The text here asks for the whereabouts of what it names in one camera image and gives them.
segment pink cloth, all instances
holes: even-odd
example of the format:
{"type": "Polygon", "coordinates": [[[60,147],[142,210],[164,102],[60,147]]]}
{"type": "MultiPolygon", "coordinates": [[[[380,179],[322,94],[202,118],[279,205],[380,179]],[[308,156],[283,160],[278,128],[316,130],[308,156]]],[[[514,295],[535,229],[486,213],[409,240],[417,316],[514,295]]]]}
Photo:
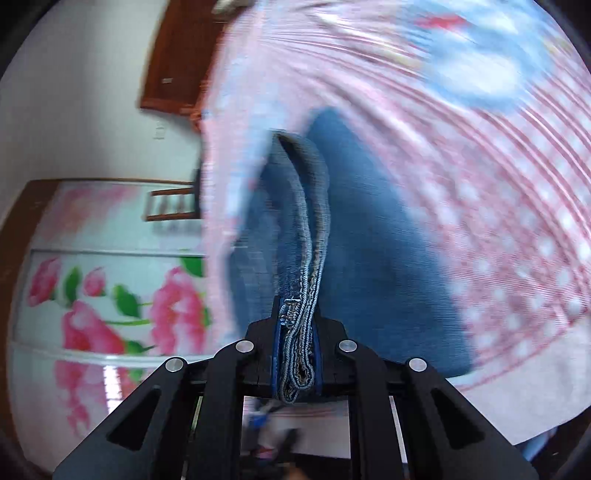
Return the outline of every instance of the pink cloth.
{"type": "MultiPolygon", "coordinates": [[[[476,405],[494,419],[507,415],[504,390],[520,388],[502,379],[528,362],[531,370],[553,342],[587,321],[591,77],[549,21],[543,45],[550,75],[528,85],[518,105],[500,112],[453,103],[425,81],[424,52],[398,28],[404,12],[397,5],[259,2],[230,27],[202,121],[211,333],[220,346],[243,334],[233,326],[225,265],[264,161],[268,131],[301,132],[312,110],[334,106],[381,159],[447,259],[477,363],[455,383],[468,398],[497,385],[500,401],[476,405]]],[[[447,30],[470,23],[449,16],[427,20],[423,26],[447,30]]],[[[569,377],[581,352],[590,363],[586,341],[576,359],[557,355],[563,373],[545,381],[549,389],[566,381],[571,391],[564,395],[576,393],[580,400],[565,411],[558,396],[544,412],[551,421],[565,421],[591,404],[591,390],[569,377]]],[[[522,381],[535,401],[542,383],[522,381]]],[[[520,399],[511,415],[528,424],[528,400],[520,399]]],[[[553,426],[537,419],[519,434],[511,422],[502,432],[521,441],[553,426]]]]}

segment denim fabric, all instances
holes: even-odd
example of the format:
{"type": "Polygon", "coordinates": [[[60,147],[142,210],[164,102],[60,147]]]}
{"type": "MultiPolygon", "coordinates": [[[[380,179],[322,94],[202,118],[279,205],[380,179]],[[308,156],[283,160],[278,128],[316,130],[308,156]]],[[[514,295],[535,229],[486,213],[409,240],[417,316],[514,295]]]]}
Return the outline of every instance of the denim fabric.
{"type": "Polygon", "coordinates": [[[334,110],[307,139],[274,134],[229,259],[241,329],[283,299],[280,399],[313,384],[316,301],[386,359],[421,356],[446,376],[466,373],[470,351],[436,256],[379,162],[334,110]]]}
{"type": "Polygon", "coordinates": [[[467,373],[470,349],[446,279],[379,161],[332,109],[306,137],[330,179],[322,316],[383,358],[420,356],[447,377],[467,373]]]}
{"type": "Polygon", "coordinates": [[[311,320],[316,307],[330,215],[327,174],[303,138],[276,132],[229,259],[239,323],[267,318],[281,296],[279,397],[293,402],[314,384],[311,320]]]}

